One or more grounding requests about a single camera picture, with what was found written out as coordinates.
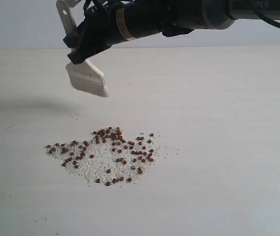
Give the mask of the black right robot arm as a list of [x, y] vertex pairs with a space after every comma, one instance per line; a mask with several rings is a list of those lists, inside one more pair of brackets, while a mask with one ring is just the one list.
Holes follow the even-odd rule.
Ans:
[[280, 29], [280, 0], [86, 0], [80, 24], [70, 12], [77, 4], [56, 2], [73, 64], [134, 39], [224, 30], [239, 19], [263, 20]]

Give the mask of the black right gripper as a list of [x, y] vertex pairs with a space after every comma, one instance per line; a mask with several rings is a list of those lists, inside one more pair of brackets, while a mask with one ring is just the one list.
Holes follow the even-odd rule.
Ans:
[[134, 0], [123, 3], [110, 0], [101, 5], [84, 5], [84, 21], [63, 38], [71, 49], [67, 55], [73, 64], [99, 54], [111, 46], [160, 33], [155, 0]]

